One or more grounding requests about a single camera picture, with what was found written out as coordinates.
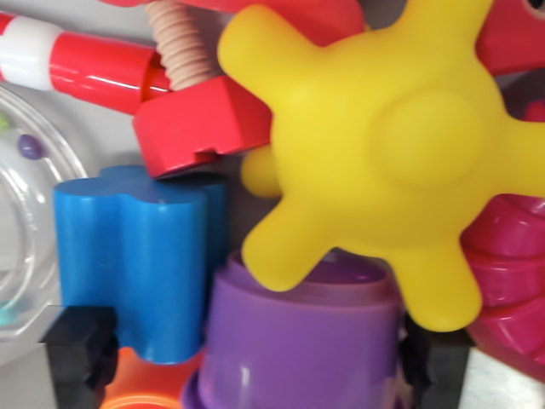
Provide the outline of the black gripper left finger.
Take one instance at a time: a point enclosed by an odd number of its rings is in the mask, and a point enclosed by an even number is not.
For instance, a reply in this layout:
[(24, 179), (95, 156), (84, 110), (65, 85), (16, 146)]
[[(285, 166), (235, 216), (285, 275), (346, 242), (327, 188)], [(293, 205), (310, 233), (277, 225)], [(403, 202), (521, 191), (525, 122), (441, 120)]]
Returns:
[(49, 306), (1, 332), (2, 408), (99, 408), (118, 365), (109, 307)]

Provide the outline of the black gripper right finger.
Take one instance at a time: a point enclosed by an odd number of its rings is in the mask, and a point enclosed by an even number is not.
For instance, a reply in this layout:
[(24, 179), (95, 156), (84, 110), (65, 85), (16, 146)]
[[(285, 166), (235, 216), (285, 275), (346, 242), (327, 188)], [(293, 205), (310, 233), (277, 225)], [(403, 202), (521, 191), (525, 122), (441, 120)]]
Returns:
[(400, 356), (409, 408), (544, 407), (544, 365), (479, 325), (432, 332), (406, 316), (404, 328)]

